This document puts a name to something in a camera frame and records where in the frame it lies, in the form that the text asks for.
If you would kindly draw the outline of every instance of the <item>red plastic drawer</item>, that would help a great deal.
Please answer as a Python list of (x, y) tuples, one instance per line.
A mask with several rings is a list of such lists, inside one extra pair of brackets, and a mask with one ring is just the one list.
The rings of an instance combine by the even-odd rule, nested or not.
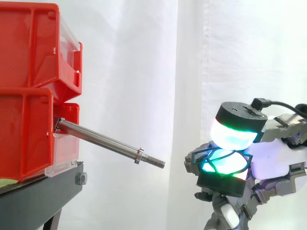
[(54, 106), (48, 89), (0, 88), (0, 179), (23, 181), (53, 164), (54, 115), (79, 123), (79, 106)]
[(48, 88), (61, 104), (82, 92), (82, 45), (49, 3), (0, 2), (0, 87)]

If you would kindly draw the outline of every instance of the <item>black metal stand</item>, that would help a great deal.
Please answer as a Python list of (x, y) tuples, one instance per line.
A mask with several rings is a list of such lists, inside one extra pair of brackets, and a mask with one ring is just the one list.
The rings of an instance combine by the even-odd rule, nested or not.
[(8, 185), (0, 189), (0, 230), (56, 230), (61, 209), (82, 190), (83, 163), (55, 177)]

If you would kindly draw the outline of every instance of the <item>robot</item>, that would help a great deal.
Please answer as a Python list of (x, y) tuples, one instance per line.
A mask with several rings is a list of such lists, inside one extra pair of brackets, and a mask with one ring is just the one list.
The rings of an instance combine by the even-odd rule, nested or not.
[[(261, 112), (271, 105), (295, 113), (272, 117)], [(184, 161), (187, 172), (198, 176), (201, 191), (195, 197), (213, 205), (204, 230), (248, 230), (258, 205), (293, 194), (307, 182), (306, 118), (307, 104), (294, 108), (263, 98), (251, 104), (222, 103), (213, 140)]]

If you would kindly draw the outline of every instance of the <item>threaded rod end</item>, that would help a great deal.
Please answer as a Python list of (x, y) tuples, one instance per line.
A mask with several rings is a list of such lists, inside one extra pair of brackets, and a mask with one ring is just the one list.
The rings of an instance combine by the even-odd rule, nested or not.
[(161, 169), (164, 168), (165, 166), (165, 162), (164, 161), (161, 161), (157, 158), (154, 158), (154, 157), (151, 157), (151, 156), (148, 156), (147, 159), (146, 159), (146, 162), (149, 163), (149, 164), (152, 164), (156, 167), (159, 167)]

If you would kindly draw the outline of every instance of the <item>screw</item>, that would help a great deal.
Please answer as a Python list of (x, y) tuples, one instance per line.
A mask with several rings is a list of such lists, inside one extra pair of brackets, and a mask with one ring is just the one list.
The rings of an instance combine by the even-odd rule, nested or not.
[(163, 169), (164, 166), (165, 166), (165, 162), (164, 161), (161, 161), (161, 160), (159, 160), (157, 158), (154, 158), (154, 157), (151, 157), (151, 156), (147, 156), (145, 162), (147, 162), (149, 164), (152, 164), (152, 165), (154, 165), (156, 167), (159, 167), (161, 169)]
[(86, 172), (81, 172), (77, 176), (78, 176), (78, 185), (86, 185), (87, 173)]

